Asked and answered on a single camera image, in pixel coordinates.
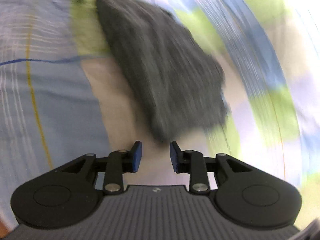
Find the grey knitted garment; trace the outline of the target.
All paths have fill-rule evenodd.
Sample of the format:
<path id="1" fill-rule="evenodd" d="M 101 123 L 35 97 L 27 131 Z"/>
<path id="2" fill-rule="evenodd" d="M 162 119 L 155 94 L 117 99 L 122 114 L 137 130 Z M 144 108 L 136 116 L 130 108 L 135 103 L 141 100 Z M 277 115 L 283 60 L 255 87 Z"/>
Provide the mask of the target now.
<path id="1" fill-rule="evenodd" d="M 159 142 L 225 122 L 224 73 L 190 31 L 141 0 L 97 0 L 111 53 Z"/>

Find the blue green checked bedsheet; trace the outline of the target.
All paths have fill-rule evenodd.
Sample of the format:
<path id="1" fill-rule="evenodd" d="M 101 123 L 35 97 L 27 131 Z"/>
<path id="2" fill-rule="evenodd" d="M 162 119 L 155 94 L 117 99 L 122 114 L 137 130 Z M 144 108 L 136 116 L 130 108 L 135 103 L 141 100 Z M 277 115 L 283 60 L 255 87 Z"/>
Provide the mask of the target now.
<path id="1" fill-rule="evenodd" d="M 145 0 L 185 25 L 225 72 L 225 125 L 178 144 L 228 153 L 298 187 L 299 228 L 319 216 L 319 0 Z M 95 0 L 1 0 L 1 225 L 24 182 L 134 141 L 128 184 L 187 184 L 102 36 Z"/>

